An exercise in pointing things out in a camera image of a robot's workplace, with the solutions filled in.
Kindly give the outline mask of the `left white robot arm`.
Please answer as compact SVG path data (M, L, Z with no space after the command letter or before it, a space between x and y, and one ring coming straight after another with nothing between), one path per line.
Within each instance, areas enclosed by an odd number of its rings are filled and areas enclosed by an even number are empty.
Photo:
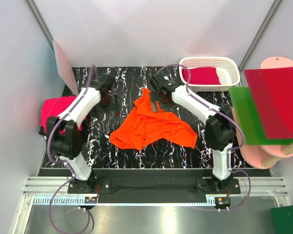
M101 113L119 113L119 103L112 87L116 79L102 75L101 80L87 79L76 99L57 116L47 119L46 152L53 163L64 163L72 173L70 185L90 193L97 188L95 174L87 165L82 148L84 139L80 127L87 117Z

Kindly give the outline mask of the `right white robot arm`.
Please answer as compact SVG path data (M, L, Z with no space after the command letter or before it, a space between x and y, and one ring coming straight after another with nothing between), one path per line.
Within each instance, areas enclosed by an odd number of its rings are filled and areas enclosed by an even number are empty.
M150 101L153 112L159 109L183 107L205 125L204 139L212 151L212 177L205 191L225 192L233 180L230 166L230 154L236 136L231 108L220 108L195 94L182 82L168 80L163 75L154 75L150 79L153 91Z

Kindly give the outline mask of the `orange t shirt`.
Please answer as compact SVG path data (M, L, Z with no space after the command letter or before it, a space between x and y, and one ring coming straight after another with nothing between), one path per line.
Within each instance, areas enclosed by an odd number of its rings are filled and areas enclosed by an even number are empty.
M134 108L120 128L110 135L110 142L120 149L141 150L160 139L195 148L197 133L173 112L159 109L153 112L151 91L143 88L142 96L134 101Z

